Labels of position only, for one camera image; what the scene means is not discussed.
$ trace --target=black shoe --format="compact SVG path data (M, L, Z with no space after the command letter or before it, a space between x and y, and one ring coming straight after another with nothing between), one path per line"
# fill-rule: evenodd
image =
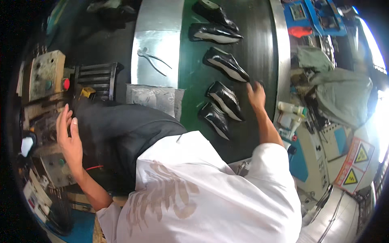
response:
M232 119L244 121L238 98L235 93L229 90L224 84L216 81L208 89L208 96L213 98Z
M214 40L217 43L227 44L238 42L243 36L215 23L195 23L189 27L189 40Z
M230 139L226 114L214 103L208 102L203 108L201 108L198 115L209 121L222 138L227 140Z
M235 58L217 47L211 47L204 55L203 63L223 69L228 76L241 82L249 82L249 75L239 66Z
M203 16L209 22L214 22L217 24L222 24L233 30L239 32L237 25L227 18L226 13L223 11L222 7L208 0L198 0L192 6L193 12L198 15Z

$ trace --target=red wire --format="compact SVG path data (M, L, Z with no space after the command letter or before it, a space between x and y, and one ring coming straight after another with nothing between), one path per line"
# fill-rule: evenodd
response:
M91 169L100 168L100 167L104 167L104 165L97 165L97 166L94 166L94 167L91 167L91 168L88 168L85 170L91 170Z

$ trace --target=white t-shirt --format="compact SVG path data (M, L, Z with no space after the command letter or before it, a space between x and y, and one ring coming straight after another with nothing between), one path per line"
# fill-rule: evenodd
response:
M121 209L96 214L107 242L296 242L300 201L288 155L275 143L235 175L199 131L162 138L137 160Z

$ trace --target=red button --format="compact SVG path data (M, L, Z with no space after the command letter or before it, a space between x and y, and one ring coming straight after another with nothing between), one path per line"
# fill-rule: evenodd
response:
M64 90L68 90L70 87L70 80L68 78L66 78L64 81L63 81L63 89Z

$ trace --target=blue machine frame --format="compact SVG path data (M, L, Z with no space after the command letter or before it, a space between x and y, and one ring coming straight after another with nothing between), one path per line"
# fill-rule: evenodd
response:
M342 17L338 12L337 7L332 0L321 0L320 2L327 3L322 5L320 10L317 10L311 0L299 0L293 3L284 3L284 15L286 19L286 25L288 28L295 26L311 27L314 35L333 35L344 36L346 35L346 27L343 23ZM296 17L292 14L292 9L301 6L300 16ZM320 23L320 18L333 19L336 23L335 27L323 28Z

